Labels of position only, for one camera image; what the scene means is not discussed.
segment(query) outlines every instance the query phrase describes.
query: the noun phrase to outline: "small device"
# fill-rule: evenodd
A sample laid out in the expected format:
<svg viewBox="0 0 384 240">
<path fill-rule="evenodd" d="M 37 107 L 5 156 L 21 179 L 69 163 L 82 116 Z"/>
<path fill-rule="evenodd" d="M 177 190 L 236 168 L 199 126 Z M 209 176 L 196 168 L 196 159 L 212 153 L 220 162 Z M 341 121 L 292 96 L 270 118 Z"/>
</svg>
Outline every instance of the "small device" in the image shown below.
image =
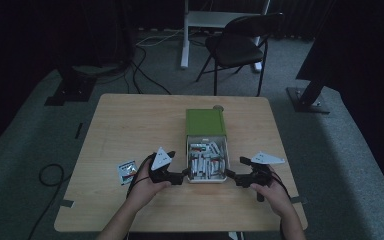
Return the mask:
<svg viewBox="0 0 384 240">
<path fill-rule="evenodd" d="M 273 181 L 272 172 L 267 164 L 262 164 L 260 161 L 255 162 L 246 157 L 240 157 L 239 161 L 251 166 L 252 172 L 249 174 L 236 174 L 232 170 L 226 169 L 226 175 L 235 180 L 236 186 L 248 188 L 252 183 L 264 186 L 270 185 Z M 257 201 L 264 202 L 264 196 L 257 193 Z"/>
<path fill-rule="evenodd" d="M 167 169 L 170 166 L 174 154 L 174 151 L 166 153 L 164 149 L 160 147 L 157 153 L 149 156 L 151 162 L 149 164 L 148 173 L 152 182 L 158 183 L 170 181 L 172 185 L 182 185 L 183 178 L 189 173 L 189 168 L 183 170 L 181 173 L 169 172 Z"/>
<path fill-rule="evenodd" d="M 259 164 L 279 164 L 285 163 L 285 159 L 278 158 L 260 151 L 255 154 L 253 158 L 251 158 L 251 162 Z"/>
</svg>

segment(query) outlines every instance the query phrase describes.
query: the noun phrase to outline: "box lid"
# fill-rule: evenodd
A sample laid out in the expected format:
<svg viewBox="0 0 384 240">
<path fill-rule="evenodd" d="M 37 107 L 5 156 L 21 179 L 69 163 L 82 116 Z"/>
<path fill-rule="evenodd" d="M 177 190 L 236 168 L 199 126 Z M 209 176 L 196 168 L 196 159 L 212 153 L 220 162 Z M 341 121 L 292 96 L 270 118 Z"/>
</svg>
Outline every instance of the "box lid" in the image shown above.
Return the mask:
<svg viewBox="0 0 384 240">
<path fill-rule="evenodd" d="M 226 136 L 223 112 L 220 109 L 187 109 L 188 136 Z"/>
</svg>

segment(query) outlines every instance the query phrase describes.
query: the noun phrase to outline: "dark curtain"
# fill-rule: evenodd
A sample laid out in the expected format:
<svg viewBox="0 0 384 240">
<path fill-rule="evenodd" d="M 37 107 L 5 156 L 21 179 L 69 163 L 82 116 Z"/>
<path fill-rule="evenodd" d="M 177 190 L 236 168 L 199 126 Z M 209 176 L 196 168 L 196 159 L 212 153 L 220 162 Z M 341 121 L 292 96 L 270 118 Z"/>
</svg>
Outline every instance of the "dark curtain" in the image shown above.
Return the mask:
<svg viewBox="0 0 384 240">
<path fill-rule="evenodd" d="M 384 175 L 384 1 L 336 0 L 297 79 L 341 94 Z"/>
<path fill-rule="evenodd" d="M 0 135 L 58 63 L 128 60 L 122 1 L 0 0 Z"/>
<path fill-rule="evenodd" d="M 282 12 L 285 22 L 278 35 L 313 40 L 334 0 L 271 0 L 268 12 Z M 189 10 L 260 13 L 264 0 L 191 0 Z M 181 29 L 184 1 L 131 1 L 132 24 L 144 29 Z"/>
</svg>

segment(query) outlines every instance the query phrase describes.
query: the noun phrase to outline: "person's right hand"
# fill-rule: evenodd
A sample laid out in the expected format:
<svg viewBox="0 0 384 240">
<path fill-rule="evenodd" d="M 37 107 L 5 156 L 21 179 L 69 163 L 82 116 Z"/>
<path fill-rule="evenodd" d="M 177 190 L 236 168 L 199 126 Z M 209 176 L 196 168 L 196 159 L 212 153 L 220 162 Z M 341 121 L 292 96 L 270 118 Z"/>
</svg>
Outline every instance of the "person's right hand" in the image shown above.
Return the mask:
<svg viewBox="0 0 384 240">
<path fill-rule="evenodd" d="M 270 186 L 261 186 L 259 184 L 253 183 L 251 184 L 251 188 L 263 195 L 269 202 L 273 212 L 279 215 L 281 218 L 295 212 L 288 194 L 277 181 L 273 180 Z"/>
<path fill-rule="evenodd" d="M 125 204 L 128 204 L 136 212 L 147 205 L 152 198 L 161 190 L 171 186 L 169 181 L 153 183 L 149 177 L 148 169 L 150 164 L 150 158 L 145 159 L 143 168 L 138 173 L 135 184 L 126 199 Z"/>
</svg>

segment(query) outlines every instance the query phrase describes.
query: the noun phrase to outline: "gray carpet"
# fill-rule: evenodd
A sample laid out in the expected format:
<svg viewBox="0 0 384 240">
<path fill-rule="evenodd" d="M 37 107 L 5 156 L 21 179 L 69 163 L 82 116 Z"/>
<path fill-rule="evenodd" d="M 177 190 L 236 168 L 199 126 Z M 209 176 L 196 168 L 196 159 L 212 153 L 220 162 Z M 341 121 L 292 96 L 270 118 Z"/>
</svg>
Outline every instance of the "gray carpet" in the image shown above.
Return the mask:
<svg viewBox="0 0 384 240">
<path fill-rule="evenodd" d="M 140 38 L 171 33 L 141 32 Z M 192 36 L 204 41 L 203 37 Z M 191 44 L 189 68 L 180 69 L 182 42 L 171 38 L 143 47 L 146 58 L 140 68 L 176 95 L 212 95 L 212 75 L 194 82 L 207 51 Z M 311 43 L 300 40 L 270 41 L 262 97 L 269 99 L 292 173 L 304 205 L 308 239 L 384 239 L 384 178 L 361 133 L 344 107 L 339 93 L 325 88 L 321 96 L 328 115 L 297 113 L 286 87 L 306 87 L 295 80 Z M 139 64 L 143 52 L 136 51 Z M 79 67 L 87 73 L 102 71 Z M 220 72 L 219 95 L 254 96 L 258 74 L 245 67 L 239 74 Z M 70 174 L 76 164 L 99 97 L 104 93 L 136 93 L 132 70 L 98 80 L 88 102 L 44 106 L 58 87 L 56 71 L 44 78 L 0 138 L 0 239 L 27 239 L 36 220 L 52 198 L 55 187 L 38 180 L 42 167 L 58 163 Z M 139 72 L 137 84 L 145 94 L 167 94 Z M 82 131 L 76 138 L 78 126 Z M 44 173 L 55 181 L 57 171 Z M 94 239 L 97 233 L 59 233 L 53 228 L 58 205 L 66 190 L 63 184 L 55 203 L 39 223 L 33 239 Z M 280 239 L 278 232 L 245 233 L 248 240 Z"/>
</svg>

